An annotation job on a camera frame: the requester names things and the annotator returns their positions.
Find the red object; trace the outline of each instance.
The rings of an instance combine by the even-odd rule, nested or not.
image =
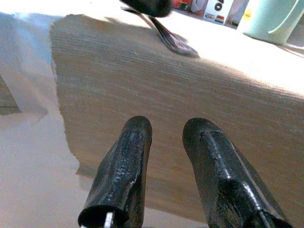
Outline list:
[[[179,3],[189,4],[191,0],[172,0],[172,3],[174,8],[178,8]]]
[[[220,15],[217,15],[217,19],[224,20],[224,17],[223,17],[223,16],[220,16]]]

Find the green cup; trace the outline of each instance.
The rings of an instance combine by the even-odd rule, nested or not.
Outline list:
[[[237,29],[250,37],[282,45],[303,13],[304,0],[250,0]]]

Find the mug handle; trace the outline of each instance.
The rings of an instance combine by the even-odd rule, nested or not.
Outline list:
[[[301,15],[304,11],[304,1],[303,0],[296,0],[294,6],[291,8],[285,19],[279,24],[275,29],[268,31],[268,34],[277,34],[282,30],[285,25],[290,25],[294,18],[297,15]]]

